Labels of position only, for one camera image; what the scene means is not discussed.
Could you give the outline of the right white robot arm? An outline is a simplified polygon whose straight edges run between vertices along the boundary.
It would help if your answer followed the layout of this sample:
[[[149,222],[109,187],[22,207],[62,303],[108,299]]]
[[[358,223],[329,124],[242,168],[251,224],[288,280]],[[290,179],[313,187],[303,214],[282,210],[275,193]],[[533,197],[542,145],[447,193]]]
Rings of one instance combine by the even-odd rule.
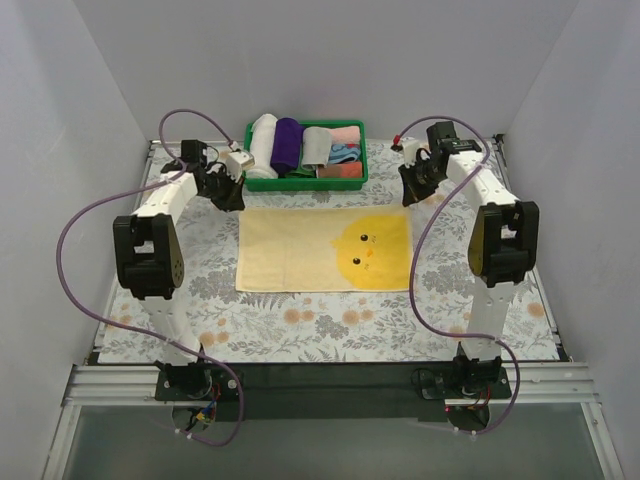
[[[453,360],[419,370],[415,381],[427,399],[507,393],[501,359],[507,346],[501,336],[515,287],[536,263],[539,208],[520,200],[494,175],[484,139],[461,139],[455,130],[459,122],[452,117],[430,120],[425,142],[404,133],[393,140],[393,150],[403,156],[398,169],[402,204],[427,199],[445,180],[453,183],[452,193],[463,195],[476,213],[467,251],[475,284],[466,332],[447,335],[457,343]]]

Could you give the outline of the yellow towel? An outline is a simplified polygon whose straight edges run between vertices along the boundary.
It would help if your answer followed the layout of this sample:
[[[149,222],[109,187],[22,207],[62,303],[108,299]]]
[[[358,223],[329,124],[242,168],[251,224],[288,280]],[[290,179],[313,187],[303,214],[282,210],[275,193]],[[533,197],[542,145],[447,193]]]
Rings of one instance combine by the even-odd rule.
[[[411,215],[399,205],[251,208],[239,215],[236,289],[405,291],[412,255]]]

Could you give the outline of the grey towel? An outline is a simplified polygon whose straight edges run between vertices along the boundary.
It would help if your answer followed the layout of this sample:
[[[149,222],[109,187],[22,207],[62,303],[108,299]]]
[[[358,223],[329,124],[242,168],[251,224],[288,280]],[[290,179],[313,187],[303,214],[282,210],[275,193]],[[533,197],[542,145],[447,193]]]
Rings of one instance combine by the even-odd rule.
[[[311,126],[303,132],[300,166],[304,170],[315,170],[328,163],[332,147],[332,135],[328,129]]]

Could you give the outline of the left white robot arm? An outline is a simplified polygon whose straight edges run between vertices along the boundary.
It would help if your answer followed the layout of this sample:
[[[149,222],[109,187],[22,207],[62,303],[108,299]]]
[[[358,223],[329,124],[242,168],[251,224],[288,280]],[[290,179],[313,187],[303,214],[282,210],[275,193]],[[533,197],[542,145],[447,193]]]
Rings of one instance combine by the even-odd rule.
[[[184,140],[180,157],[163,167],[160,187],[132,214],[113,222],[118,281],[167,342],[164,358],[156,363],[166,384],[192,399],[205,397],[213,380],[197,357],[201,343],[177,294],[186,266],[176,224],[197,196],[224,212],[243,210],[244,171],[253,165],[253,155],[236,145],[226,157],[211,161],[205,143]]]

